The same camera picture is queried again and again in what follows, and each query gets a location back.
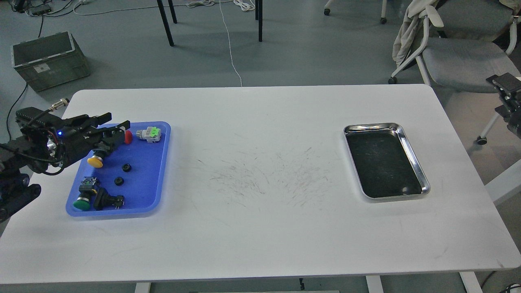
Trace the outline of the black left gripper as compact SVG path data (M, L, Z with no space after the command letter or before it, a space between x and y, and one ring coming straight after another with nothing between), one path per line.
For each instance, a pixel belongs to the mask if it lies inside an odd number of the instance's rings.
M125 130L129 130L129 120L113 127L96 129L112 119L112 113L100 116L79 115L63 120L61 128L52 128L57 138L54 163L51 165L72 165L86 157L90 150L101 149L112 154L124 143Z

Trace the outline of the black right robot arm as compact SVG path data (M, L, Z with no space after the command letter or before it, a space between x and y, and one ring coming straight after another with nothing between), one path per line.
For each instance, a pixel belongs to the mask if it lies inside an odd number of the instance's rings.
M507 128L514 133L518 138L521 137L521 102L520 78L515 77L510 73L503 75L493 75L486 78L486 81L493 85L499 93L502 106L497 113L507 123Z

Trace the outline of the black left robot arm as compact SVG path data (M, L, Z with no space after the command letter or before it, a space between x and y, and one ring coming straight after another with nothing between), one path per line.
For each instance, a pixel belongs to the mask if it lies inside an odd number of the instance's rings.
M127 120L104 127L112 120L110 112L61 119L48 109L41 111L35 107L18 110L15 120L21 137L1 144L1 221L9 219L41 193L41 186L30 184L29 175L20 169L28 167L36 174L49 175L50 166L63 171L89 152L103 160L125 142L125 132L131 126Z

